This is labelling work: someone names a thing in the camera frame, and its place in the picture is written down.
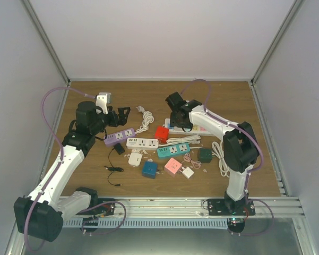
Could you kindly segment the long white power strip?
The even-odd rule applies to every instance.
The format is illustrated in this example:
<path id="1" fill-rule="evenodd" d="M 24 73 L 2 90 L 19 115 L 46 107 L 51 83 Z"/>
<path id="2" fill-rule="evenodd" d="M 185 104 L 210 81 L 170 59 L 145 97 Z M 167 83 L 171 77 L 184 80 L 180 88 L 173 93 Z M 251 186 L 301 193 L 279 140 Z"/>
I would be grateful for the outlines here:
<path id="1" fill-rule="evenodd" d="M 169 134 L 181 134 L 181 135 L 200 135 L 200 136 L 213 136 L 210 132 L 208 132 L 206 129 L 194 125 L 192 127 L 192 130 L 188 130 L 185 132 L 182 128 L 171 126 L 170 125 L 170 119 L 166 118 L 164 124 L 162 125 L 164 128 L 167 128 L 169 130 Z"/>

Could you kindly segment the red cube adapter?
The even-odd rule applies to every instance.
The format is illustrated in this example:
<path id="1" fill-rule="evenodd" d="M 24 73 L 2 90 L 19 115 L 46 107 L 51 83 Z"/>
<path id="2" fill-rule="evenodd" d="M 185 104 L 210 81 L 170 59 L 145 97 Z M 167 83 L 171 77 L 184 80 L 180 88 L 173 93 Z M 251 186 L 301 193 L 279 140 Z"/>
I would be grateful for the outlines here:
<path id="1" fill-rule="evenodd" d="M 160 144 L 166 144 L 168 139 L 169 129 L 163 126 L 157 127 L 154 138 L 159 141 Z"/>

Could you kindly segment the dark green cube adapter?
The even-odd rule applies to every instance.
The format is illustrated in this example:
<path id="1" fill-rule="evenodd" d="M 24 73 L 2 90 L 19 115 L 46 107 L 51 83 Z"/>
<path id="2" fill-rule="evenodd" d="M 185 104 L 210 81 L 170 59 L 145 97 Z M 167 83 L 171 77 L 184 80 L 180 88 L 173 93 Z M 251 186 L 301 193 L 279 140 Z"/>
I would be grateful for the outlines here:
<path id="1" fill-rule="evenodd" d="M 201 163 L 210 163 L 213 158 L 211 148 L 200 148 L 197 154 L 198 161 Z"/>

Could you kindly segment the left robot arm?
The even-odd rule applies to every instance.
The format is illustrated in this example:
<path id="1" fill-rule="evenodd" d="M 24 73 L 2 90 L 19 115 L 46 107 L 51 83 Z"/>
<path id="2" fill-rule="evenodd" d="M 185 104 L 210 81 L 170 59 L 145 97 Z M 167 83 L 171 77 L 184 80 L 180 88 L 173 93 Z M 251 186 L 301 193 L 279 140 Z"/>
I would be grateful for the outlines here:
<path id="1" fill-rule="evenodd" d="M 92 101 L 78 104 L 76 118 L 70 123 L 60 151 L 38 186 L 27 196 L 14 203 L 18 231 L 24 237 L 33 236 L 52 242 L 60 234 L 63 223 L 77 214 L 98 214 L 97 192 L 79 188 L 70 197 L 59 198 L 75 169 L 83 162 L 96 142 L 97 134 L 106 128 L 124 126 L 130 107 L 114 111 L 111 106 L 103 112 Z"/>

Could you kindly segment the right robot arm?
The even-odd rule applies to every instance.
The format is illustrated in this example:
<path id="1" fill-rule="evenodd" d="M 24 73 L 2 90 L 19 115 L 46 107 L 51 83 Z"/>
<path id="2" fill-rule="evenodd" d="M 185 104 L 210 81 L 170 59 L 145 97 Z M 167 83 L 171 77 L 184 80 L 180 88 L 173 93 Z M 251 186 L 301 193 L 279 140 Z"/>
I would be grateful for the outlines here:
<path id="1" fill-rule="evenodd" d="M 248 181 L 257 158 L 264 160 L 253 129 L 247 122 L 241 124 L 227 120 L 197 100 L 185 101 L 166 98 L 171 109 L 172 125 L 182 129 L 200 126 L 216 136 L 223 144 L 223 159 L 229 167 L 229 184 L 225 191 L 225 211 L 236 215 L 242 211 L 248 199 Z"/>

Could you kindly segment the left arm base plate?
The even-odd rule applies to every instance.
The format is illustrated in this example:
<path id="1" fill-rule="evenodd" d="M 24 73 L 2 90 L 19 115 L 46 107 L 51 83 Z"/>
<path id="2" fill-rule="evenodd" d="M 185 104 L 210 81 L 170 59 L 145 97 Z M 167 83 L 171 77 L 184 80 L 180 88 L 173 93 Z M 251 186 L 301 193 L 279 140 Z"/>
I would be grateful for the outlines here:
<path id="1" fill-rule="evenodd" d="M 89 208 L 94 207 L 98 204 L 101 204 L 103 202 L 107 202 L 107 201 L 115 201 L 114 198 L 98 198 L 96 201 L 91 200 L 90 204 L 89 204 Z M 95 209 L 92 209 L 90 211 L 86 211 L 86 212 L 79 212 L 77 213 L 77 215 L 91 215 L 91 216 L 100 216 L 100 215 L 113 215 L 114 214 L 114 209 L 111 209 L 111 206 L 114 207 L 114 203 L 108 203 L 106 205 L 102 205 L 100 207 L 97 207 Z"/>

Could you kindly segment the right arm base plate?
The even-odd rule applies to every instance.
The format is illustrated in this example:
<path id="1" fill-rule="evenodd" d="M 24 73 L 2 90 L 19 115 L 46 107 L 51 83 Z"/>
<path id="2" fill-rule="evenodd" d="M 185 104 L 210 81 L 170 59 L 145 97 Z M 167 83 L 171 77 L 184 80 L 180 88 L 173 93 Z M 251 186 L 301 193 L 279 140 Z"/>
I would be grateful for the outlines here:
<path id="1" fill-rule="evenodd" d="M 206 200 L 206 207 L 210 216 L 255 216 L 256 211 L 253 202 L 246 203 L 245 199 L 236 201 L 231 205 L 231 209 L 227 207 L 224 198 L 213 198 Z"/>

